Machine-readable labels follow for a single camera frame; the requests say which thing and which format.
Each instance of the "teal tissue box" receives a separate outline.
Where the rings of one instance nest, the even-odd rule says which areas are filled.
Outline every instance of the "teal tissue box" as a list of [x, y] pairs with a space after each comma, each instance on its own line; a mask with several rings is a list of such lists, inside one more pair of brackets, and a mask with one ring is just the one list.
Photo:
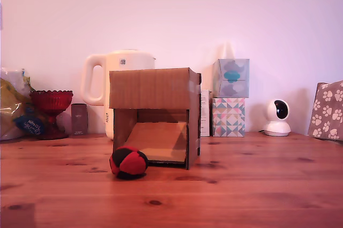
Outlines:
[[213, 96], [249, 97], [249, 59], [218, 59], [213, 64]]

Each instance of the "tissue box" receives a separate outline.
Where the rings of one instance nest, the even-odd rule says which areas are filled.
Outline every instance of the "tissue box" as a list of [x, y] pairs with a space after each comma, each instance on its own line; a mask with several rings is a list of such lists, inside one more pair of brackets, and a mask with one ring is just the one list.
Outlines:
[[213, 137], [244, 137], [244, 105], [244, 98], [213, 98]]
[[213, 96], [249, 97], [249, 59], [218, 59], [213, 64]]

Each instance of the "blue label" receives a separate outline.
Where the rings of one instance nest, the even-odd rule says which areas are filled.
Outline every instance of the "blue label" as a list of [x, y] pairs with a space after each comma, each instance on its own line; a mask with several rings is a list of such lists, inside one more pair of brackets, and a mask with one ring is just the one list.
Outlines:
[[45, 132], [44, 123], [34, 116], [23, 115], [14, 119], [14, 122], [19, 129], [31, 134], [39, 135]]

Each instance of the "red glass dish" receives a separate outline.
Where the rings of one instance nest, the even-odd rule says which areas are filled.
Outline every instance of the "red glass dish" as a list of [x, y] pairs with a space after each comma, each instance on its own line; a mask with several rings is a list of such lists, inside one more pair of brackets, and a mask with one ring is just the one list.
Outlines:
[[72, 91], [33, 91], [30, 97], [34, 106], [49, 116], [50, 126], [45, 134], [40, 135], [40, 139], [60, 139], [67, 138], [68, 135], [58, 129], [56, 116], [64, 112], [71, 103]]

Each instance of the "cardboard flap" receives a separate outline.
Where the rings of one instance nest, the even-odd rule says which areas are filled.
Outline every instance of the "cardboard flap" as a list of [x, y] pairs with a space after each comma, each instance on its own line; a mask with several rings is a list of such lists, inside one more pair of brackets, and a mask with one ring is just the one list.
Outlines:
[[136, 123], [126, 146], [134, 146], [152, 161], [183, 162], [186, 158], [186, 123]]
[[189, 68], [111, 71], [110, 108], [189, 109], [198, 79]]

